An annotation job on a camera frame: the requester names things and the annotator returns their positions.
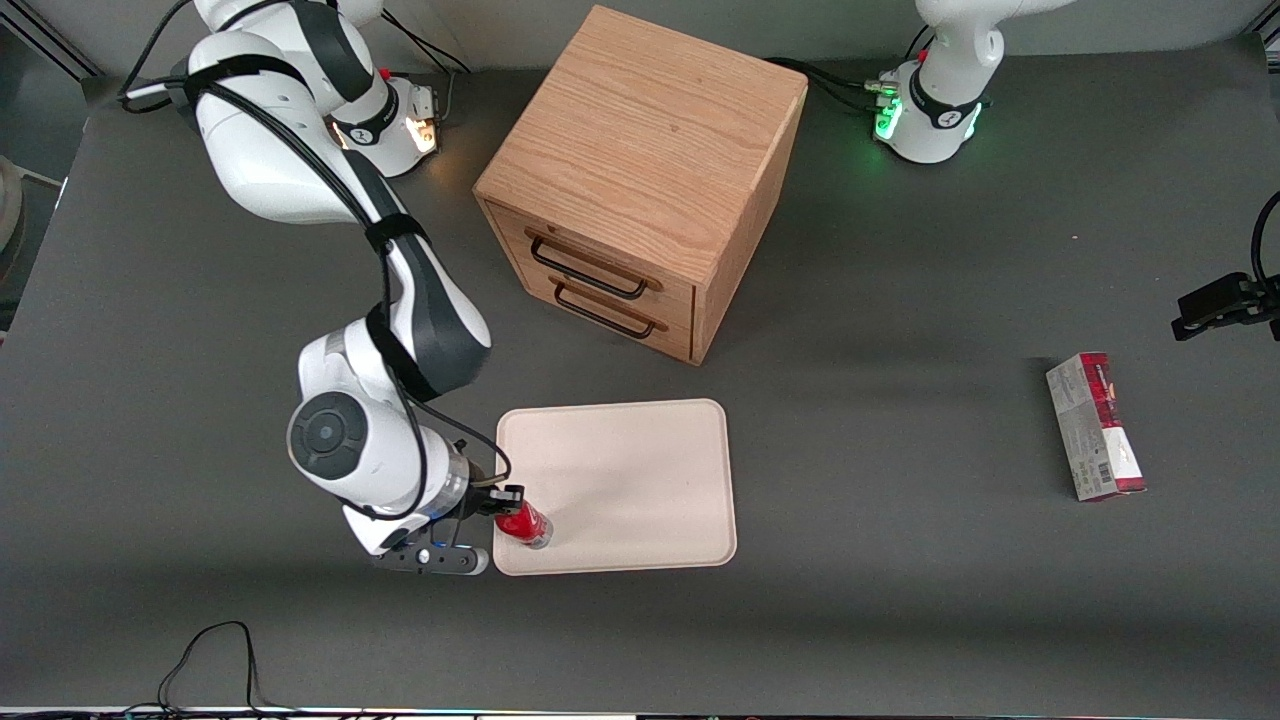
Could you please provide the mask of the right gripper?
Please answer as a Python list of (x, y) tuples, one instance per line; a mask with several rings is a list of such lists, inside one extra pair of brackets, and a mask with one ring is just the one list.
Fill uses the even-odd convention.
[[(444, 486), (430, 502), (430, 520), (453, 519), (463, 521), (480, 512), (492, 500), (492, 486), (480, 486), (483, 470), (470, 460), (451, 460)], [(502, 486), (494, 488), (494, 503), (498, 507), (522, 507), (522, 486)]]

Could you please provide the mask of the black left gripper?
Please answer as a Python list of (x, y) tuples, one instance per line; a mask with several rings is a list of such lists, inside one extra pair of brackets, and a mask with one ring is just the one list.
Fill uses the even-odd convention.
[(1181, 296), (1178, 309), (1180, 314), (1172, 320), (1172, 336), (1179, 342), (1210, 329), (1244, 323), (1265, 323), (1274, 341), (1280, 341), (1277, 284), (1251, 284), (1248, 275), (1224, 275)]

